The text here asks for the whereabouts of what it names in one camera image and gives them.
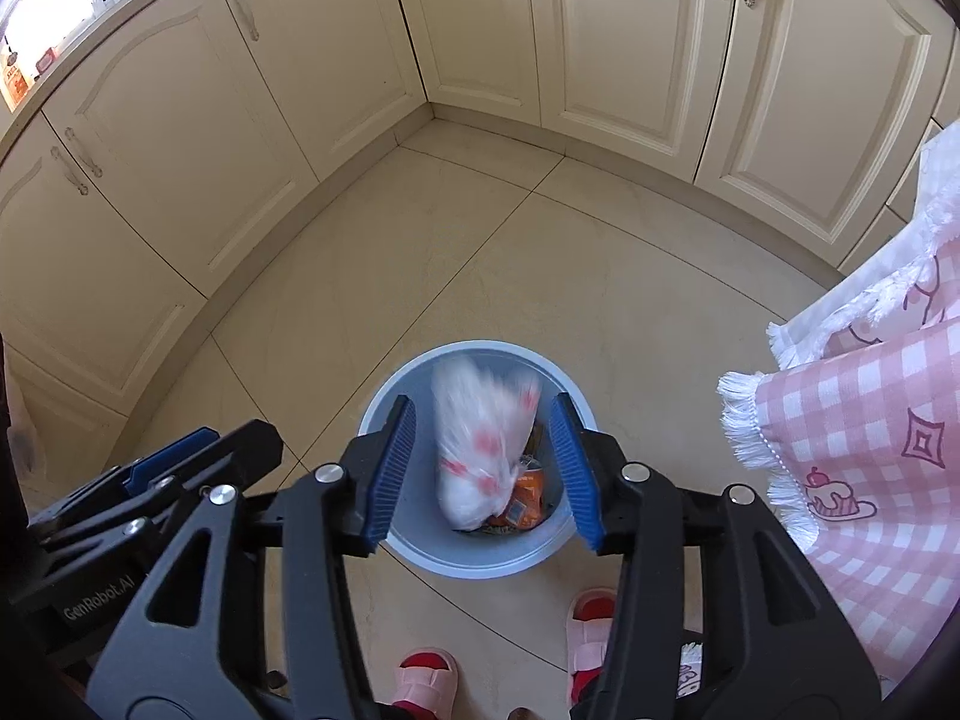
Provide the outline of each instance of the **countertop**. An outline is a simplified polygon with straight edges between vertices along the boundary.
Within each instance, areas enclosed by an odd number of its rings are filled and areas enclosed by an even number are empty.
[[[64,49],[64,52],[56,59],[47,73],[32,86],[13,114],[8,114],[6,106],[0,104],[0,108],[2,108],[0,110],[0,131],[3,131],[3,135],[0,137],[0,162],[7,156],[7,152],[13,147],[24,128],[27,127],[30,119],[37,114],[37,111],[40,111],[43,103],[46,103],[47,98],[66,79],[66,76],[69,76],[71,71],[104,42],[110,34],[121,28],[124,23],[155,1],[126,0],[113,6],[99,19],[90,23],[90,26],[83,30]]]

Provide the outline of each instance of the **beige tiled floor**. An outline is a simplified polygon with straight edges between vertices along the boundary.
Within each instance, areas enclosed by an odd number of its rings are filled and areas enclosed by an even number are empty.
[[[199,424],[225,430],[266,418],[289,448],[257,489],[289,485],[339,458],[373,393],[411,357],[463,338],[502,338],[563,367],[629,457],[685,487],[762,488],[731,456],[716,381],[727,370],[771,370],[767,323],[822,292],[622,178],[434,121],[257,279],[171,390],[141,448]],[[442,646],[462,666],[457,718],[503,720],[517,706],[563,717],[566,609],[579,589],[615,584],[618,568],[579,541],[494,581],[434,576],[385,549],[349,562],[374,692],[389,697],[406,651]],[[691,570],[693,627],[698,587]],[[270,642],[276,661],[280,642]]]

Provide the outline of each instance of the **light blue trash can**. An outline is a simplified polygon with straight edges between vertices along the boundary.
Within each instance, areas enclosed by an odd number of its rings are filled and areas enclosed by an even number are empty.
[[[383,426],[398,395],[406,395],[416,405],[416,441],[387,536],[390,548],[435,574],[459,579],[505,577],[553,555],[573,536],[576,526],[544,430],[538,459],[544,463],[544,504],[552,508],[549,518],[532,531],[509,536],[457,533],[450,527],[437,503],[433,371],[452,355],[466,355],[477,367],[498,376],[508,376],[517,367],[534,370],[541,380],[536,418],[544,428],[550,405],[561,391],[569,392],[584,426],[596,430],[596,422],[587,399],[563,370],[536,352],[502,341],[459,341],[431,349],[397,370],[373,396],[360,423],[360,435]]]

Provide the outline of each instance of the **pink gingham fabric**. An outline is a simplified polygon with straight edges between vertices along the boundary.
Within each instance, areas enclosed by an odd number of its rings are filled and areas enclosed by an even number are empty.
[[[960,285],[944,253],[934,296]],[[763,377],[755,395],[762,439],[820,529],[808,558],[894,680],[960,597],[960,300],[950,294],[920,329],[861,336],[846,353]]]

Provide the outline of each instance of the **kitchen cabinet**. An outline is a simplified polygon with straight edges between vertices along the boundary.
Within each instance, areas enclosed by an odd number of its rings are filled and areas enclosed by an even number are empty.
[[[424,102],[397,0],[227,0],[320,180]]]
[[[126,418],[70,389],[9,346],[7,362],[45,459],[40,478],[28,478],[27,486],[59,499],[104,469]]]
[[[91,186],[206,296],[318,183],[226,0],[157,0],[43,112]]]
[[[853,251],[848,254],[840,266],[840,271],[844,276],[849,276],[878,251],[889,244],[894,235],[906,227],[906,222],[902,220],[889,208],[884,206],[874,219],[863,237],[853,247]]]
[[[202,304],[35,116],[0,167],[6,342],[126,415]]]
[[[432,103],[540,124],[530,0],[400,0]]]
[[[923,137],[953,30],[934,0],[736,0],[695,183],[838,265]]]
[[[949,127],[960,119],[960,32],[953,33],[953,52],[944,88],[933,110],[933,119],[941,128]]]
[[[943,129],[939,124],[930,119],[930,124],[923,134],[923,141],[920,146],[917,146],[917,150],[910,159],[910,164],[904,171],[904,176],[901,177],[896,189],[894,189],[894,194],[891,194],[890,199],[887,200],[887,205],[904,221],[913,218],[913,206],[917,200],[917,182],[920,180],[920,150],[923,149],[928,140],[935,138],[941,132],[943,132]]]
[[[533,0],[544,127],[692,181],[733,0]]]

